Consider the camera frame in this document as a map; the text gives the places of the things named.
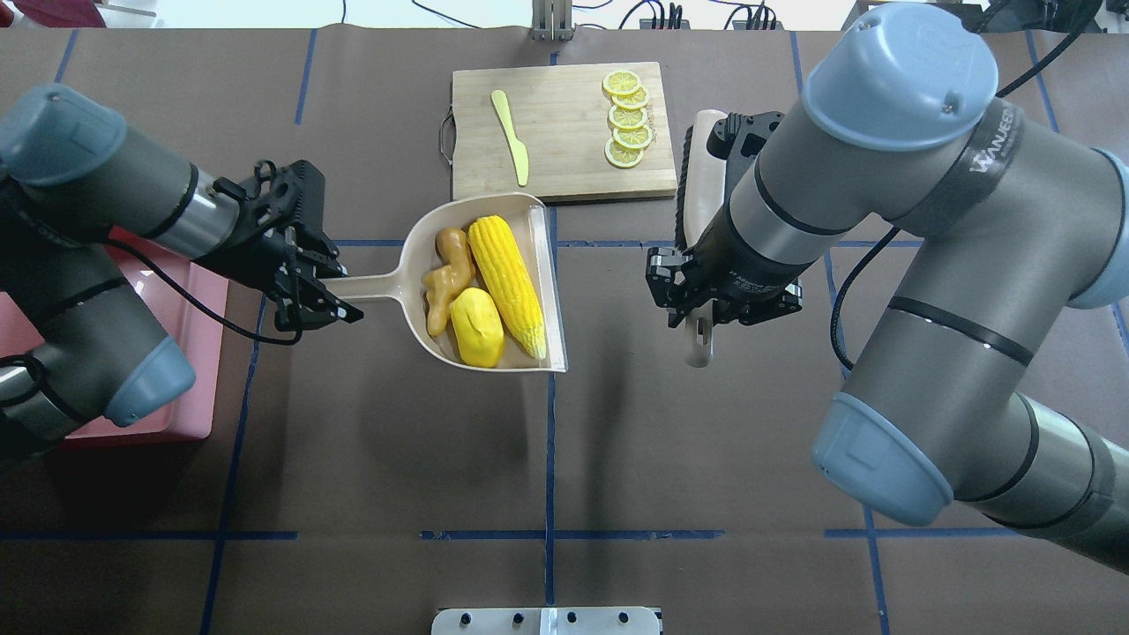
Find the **pink box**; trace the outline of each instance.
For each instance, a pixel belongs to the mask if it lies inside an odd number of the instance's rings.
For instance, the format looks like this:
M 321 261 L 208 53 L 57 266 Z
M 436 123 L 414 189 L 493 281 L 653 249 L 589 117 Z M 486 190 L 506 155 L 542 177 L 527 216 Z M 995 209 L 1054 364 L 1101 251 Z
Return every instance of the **pink box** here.
M 227 306 L 227 279 L 189 262 L 150 242 L 124 232 L 112 237 L 129 243 L 149 256 L 182 287 L 222 315 Z M 133 290 L 173 336 L 196 372 L 196 383 L 172 403 L 164 406 L 128 428 L 120 428 L 99 417 L 75 430 L 64 446 L 105 446 L 134 443 L 163 443 L 204 438 L 211 432 L 219 373 L 219 348 L 224 327 L 196 311 L 160 278 L 133 256 L 113 247 L 106 250 Z M 16 307 L 8 294 L 0 293 L 0 356 L 27 353 L 43 343 L 43 338 Z

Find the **cutting board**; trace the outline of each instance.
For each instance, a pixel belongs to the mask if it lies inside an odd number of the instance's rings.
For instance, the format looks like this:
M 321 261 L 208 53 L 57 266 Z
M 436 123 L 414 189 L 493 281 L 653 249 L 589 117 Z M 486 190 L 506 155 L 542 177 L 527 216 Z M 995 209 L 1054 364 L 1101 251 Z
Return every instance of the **cutting board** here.
M 612 103 L 602 82 L 616 69 L 638 73 L 650 94 L 647 115 L 655 138 L 631 168 L 614 167 L 604 158 Z M 530 151 L 525 188 L 517 185 L 506 136 L 490 103 L 495 89 L 509 97 L 514 130 Z M 545 202 L 605 201 L 673 197 L 677 189 L 656 62 L 455 71 L 452 112 L 455 199 L 526 192 Z

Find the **lemon slice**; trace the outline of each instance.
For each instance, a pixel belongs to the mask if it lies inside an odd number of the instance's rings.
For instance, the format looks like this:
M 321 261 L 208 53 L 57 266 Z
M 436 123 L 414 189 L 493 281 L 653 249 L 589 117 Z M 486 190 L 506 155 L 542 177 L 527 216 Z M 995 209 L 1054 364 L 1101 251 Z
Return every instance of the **lemon slice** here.
M 646 106 L 647 102 L 650 102 L 650 95 L 647 94 L 647 89 L 642 86 L 639 86 L 639 88 L 630 95 L 612 95 L 613 104 L 629 111 L 637 111 Z
M 647 124 L 647 108 L 627 111 L 619 106 L 612 106 L 607 111 L 607 121 L 620 130 L 634 130 Z
M 642 151 L 624 148 L 615 139 L 609 139 L 604 146 L 604 158 L 615 167 L 634 167 L 642 160 Z
M 629 150 L 641 150 L 650 145 L 650 140 L 654 134 L 650 132 L 650 128 L 644 125 L 642 128 L 636 128 L 634 130 L 620 130 L 616 128 L 612 130 L 612 139 L 616 143 L 623 146 Z
M 604 90 L 609 95 L 630 95 L 640 86 L 639 76 L 629 70 L 613 70 L 604 76 Z

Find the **black cable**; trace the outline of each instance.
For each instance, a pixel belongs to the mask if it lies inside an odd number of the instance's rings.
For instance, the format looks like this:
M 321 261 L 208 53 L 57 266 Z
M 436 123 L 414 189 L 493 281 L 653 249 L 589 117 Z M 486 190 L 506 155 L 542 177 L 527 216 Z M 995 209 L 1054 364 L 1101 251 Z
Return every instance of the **black cable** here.
M 764 1 L 756 6 L 756 12 L 753 14 L 753 19 L 749 23 L 749 31 L 764 31 L 764 25 L 768 24 L 768 7 Z
M 469 26 L 469 27 L 471 27 L 471 28 L 482 28 L 481 26 L 474 26 L 474 25 L 473 25 L 473 24 L 471 24 L 471 23 L 464 23 L 464 21 L 463 21 L 463 20 L 461 20 L 461 19 L 457 19 L 457 18 L 453 18 L 453 17 L 450 17 L 450 16 L 448 16 L 447 14 L 444 14 L 444 12 L 441 12 L 441 11 L 436 11 L 436 10 L 435 10 L 435 9 L 432 9 L 431 7 L 425 7 L 423 5 L 420 5 L 419 2 L 417 2 L 417 0 L 412 0 L 412 5 L 415 5 L 417 7 L 419 7 L 420 9 L 423 9 L 425 11 L 427 11 L 427 12 L 429 12 L 429 14 L 435 14 L 435 15 L 439 16 L 440 18 L 444 18 L 444 19 L 448 19 L 448 20 L 450 20 L 450 21 L 453 21 L 453 23 L 458 23 L 458 24 L 461 24 L 461 25 L 463 25 L 463 26 Z
M 682 20 L 682 10 L 681 10 L 682 6 L 671 2 L 668 9 L 669 12 L 667 14 L 668 17 L 666 18 L 666 26 L 664 28 L 667 29 L 679 28 L 679 23 Z
M 1051 49 L 1051 52 L 1043 55 L 1043 59 L 1035 62 L 1035 66 L 1027 69 L 1027 72 L 1015 78 L 1015 81 L 1008 84 L 1004 88 L 1000 88 L 999 92 L 996 93 L 996 96 L 1006 97 L 1007 95 L 1010 95 L 1016 88 L 1023 86 L 1032 77 L 1042 72 L 1044 68 L 1050 66 L 1051 62 L 1053 62 L 1056 59 L 1058 59 L 1059 55 L 1062 54 L 1062 51 L 1066 51 L 1071 44 L 1074 44 L 1074 42 L 1078 40 L 1078 37 L 1082 35 L 1082 32 L 1085 31 L 1086 25 L 1089 24 L 1091 20 L 1093 20 L 1097 16 L 1097 12 L 1102 10 L 1102 0 L 1092 0 L 1092 3 L 1094 5 L 1094 10 L 1083 14 L 1084 16 L 1086 16 L 1085 19 L 1077 20 L 1077 23 L 1073 25 L 1070 33 L 1062 40 L 1062 42 L 1058 43 L 1058 46 Z M 1077 19 L 1078 11 L 1080 9 L 1082 9 L 1082 2 L 1079 2 L 1078 6 L 1075 7 L 1074 14 L 1070 16 L 1071 21 Z
M 631 14 L 636 12 L 636 10 L 639 7 L 642 7 L 644 5 L 650 7 L 650 28 L 656 28 L 656 20 L 658 20 L 658 25 L 662 25 L 663 21 L 666 20 L 666 9 L 663 7 L 662 2 L 659 2 L 658 0 L 640 0 L 638 5 L 631 7 L 631 10 L 628 11 L 625 16 L 623 16 L 623 21 L 621 21 L 620 26 L 618 26 L 616 28 L 623 28 L 623 25 L 628 24 L 628 18 L 631 17 Z M 655 5 L 658 5 L 657 14 L 655 12 Z
M 988 7 L 988 10 L 984 11 L 984 15 L 980 18 L 980 24 L 977 25 L 977 28 L 973 29 L 972 33 L 975 33 L 977 35 L 983 33 L 984 28 L 988 27 L 988 23 L 990 23 L 992 18 L 996 17 L 997 14 L 1003 11 L 1010 3 L 1012 0 L 999 0 L 991 7 Z
M 746 17 L 747 17 L 746 21 L 747 21 L 747 24 L 752 24 L 753 23 L 753 8 L 750 7 L 749 5 L 742 5 L 742 6 L 737 7 L 736 9 L 734 9 L 733 11 L 729 12 L 729 17 L 726 18 L 725 26 L 721 27 L 721 31 L 728 31 L 729 29 L 729 25 L 733 24 L 733 16 L 736 16 L 737 11 L 739 11 L 742 9 L 744 9 L 746 11 Z
M 890 241 L 894 240 L 894 236 L 896 236 L 899 232 L 901 232 L 901 229 L 898 227 L 886 232 L 886 235 L 875 243 L 874 246 L 870 247 L 870 251 L 866 252 L 866 255 L 863 256 L 863 260 L 859 260 L 858 264 L 850 270 L 850 273 L 847 275 L 847 279 L 843 280 L 843 286 L 840 287 L 839 293 L 835 294 L 835 303 L 834 306 L 831 307 L 831 349 L 835 351 L 835 357 L 839 358 L 839 363 L 842 364 L 848 371 L 855 367 L 855 363 L 847 357 L 847 353 L 843 351 L 839 340 L 841 327 L 839 316 L 843 307 L 843 299 L 847 298 L 847 289 L 849 289 L 851 284 L 855 282 L 855 278 L 858 278 L 858 275 L 866 269 L 866 266 L 878 255 L 878 252 L 885 249 L 886 245 L 890 244 Z
M 191 293 L 189 293 L 187 289 L 185 289 L 180 284 L 177 284 L 176 280 L 174 280 L 172 276 L 169 276 L 168 273 L 166 273 L 160 267 L 157 267 L 156 262 L 154 262 L 151 259 L 149 259 L 149 256 L 147 256 L 146 254 L 141 253 L 141 251 L 139 251 L 133 245 L 123 243 L 121 241 L 115 241 L 113 238 L 103 238 L 102 241 L 98 241 L 98 242 L 102 243 L 102 244 L 104 244 L 104 245 L 112 246 L 114 249 L 124 251 L 125 253 L 128 253 L 128 254 L 132 255 L 133 258 L 140 260 L 142 263 L 145 263 L 146 267 L 148 267 L 149 269 L 152 269 L 152 272 L 156 273 L 158 278 L 160 278 L 161 280 L 164 280 L 166 285 L 168 285 L 169 287 L 172 287 L 174 292 L 176 292 L 177 294 L 180 294 L 181 297 L 183 297 L 184 299 L 186 299 L 189 302 L 189 304 L 191 304 L 192 306 L 194 306 L 198 311 L 200 311 L 204 315 L 211 318 L 212 320 L 219 322 L 224 327 L 226 327 L 226 328 L 235 331 L 236 333 L 238 333 L 238 334 L 240 334 L 240 336 L 243 336 L 243 337 L 245 337 L 247 339 L 252 339 L 252 340 L 255 340 L 255 341 L 259 341 L 259 342 L 263 342 L 263 343 L 275 343 L 275 345 L 279 345 L 279 346 L 294 346 L 294 345 L 298 343 L 298 341 L 301 340 L 303 328 L 301 328 L 301 320 L 300 319 L 299 320 L 295 320 L 294 338 L 288 339 L 288 340 L 279 339 L 279 338 L 271 338 L 271 337 L 266 337 L 266 336 L 261 336 L 259 333 L 248 331 L 248 330 L 244 329 L 243 327 L 236 324 L 235 322 L 231 322 L 231 321 L 225 319 L 222 315 L 216 313 L 211 308 L 208 308 L 208 306 L 204 305 L 204 303 L 202 303 L 199 299 L 196 299 L 195 296 L 193 296 Z M 291 288 L 292 296 L 295 298 L 297 298 L 298 297 L 298 278 L 297 278 L 297 273 L 295 272 L 295 263 L 292 262 L 292 260 L 294 260 L 294 256 L 291 255 L 290 284 L 291 284 L 291 287 L 292 287 Z

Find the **metal bracket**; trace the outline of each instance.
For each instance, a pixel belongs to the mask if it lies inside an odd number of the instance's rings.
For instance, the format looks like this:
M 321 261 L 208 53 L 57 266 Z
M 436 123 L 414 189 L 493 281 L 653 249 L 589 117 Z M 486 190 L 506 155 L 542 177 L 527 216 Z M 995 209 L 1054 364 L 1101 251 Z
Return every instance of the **metal bracket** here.
M 663 635 L 663 611 L 646 607 L 445 609 L 431 635 Z
M 572 0 L 533 0 L 531 40 L 568 42 L 576 31 L 572 27 Z

